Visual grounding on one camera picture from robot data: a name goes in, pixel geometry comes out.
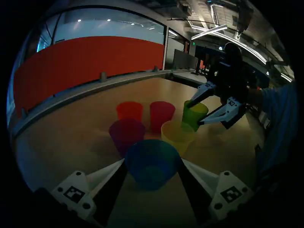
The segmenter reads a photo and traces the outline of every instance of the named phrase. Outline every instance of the red wall panel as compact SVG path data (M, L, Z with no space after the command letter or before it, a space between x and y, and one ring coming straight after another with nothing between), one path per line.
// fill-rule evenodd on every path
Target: red wall panel
M27 59L14 75L17 115L65 89L107 76L159 69L161 44L118 36L92 36L67 40Z

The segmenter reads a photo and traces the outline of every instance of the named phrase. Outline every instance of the orange cup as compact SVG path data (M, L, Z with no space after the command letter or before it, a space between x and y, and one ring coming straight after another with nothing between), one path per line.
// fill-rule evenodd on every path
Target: orange cup
M119 120L131 118L141 121L143 106L134 101L126 101L117 105L116 111Z

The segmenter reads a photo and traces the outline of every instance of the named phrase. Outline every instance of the purple cup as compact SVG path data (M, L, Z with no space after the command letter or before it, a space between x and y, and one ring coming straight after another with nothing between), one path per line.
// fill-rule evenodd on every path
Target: purple cup
M144 140L145 131L145 126L135 119L118 120L109 129L110 136L122 158L125 157L129 147Z

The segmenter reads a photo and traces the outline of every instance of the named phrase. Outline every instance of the red cup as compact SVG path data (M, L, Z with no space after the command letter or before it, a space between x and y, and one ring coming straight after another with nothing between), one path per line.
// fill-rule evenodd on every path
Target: red cup
M144 140L145 127L140 121L122 119L112 124L109 133L119 154L124 158L129 147Z
M154 133L161 133L161 126L172 119L175 107L165 101L156 101L150 104L150 128Z
M141 121L143 115L143 106L134 101L120 103L116 107L118 119L135 119Z

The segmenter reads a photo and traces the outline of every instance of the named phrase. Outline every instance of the blue cup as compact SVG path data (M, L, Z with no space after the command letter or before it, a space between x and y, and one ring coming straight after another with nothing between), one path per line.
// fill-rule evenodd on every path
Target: blue cup
M170 144L158 140L142 140L131 146L125 156L128 171L141 188L157 190L178 171L182 160Z

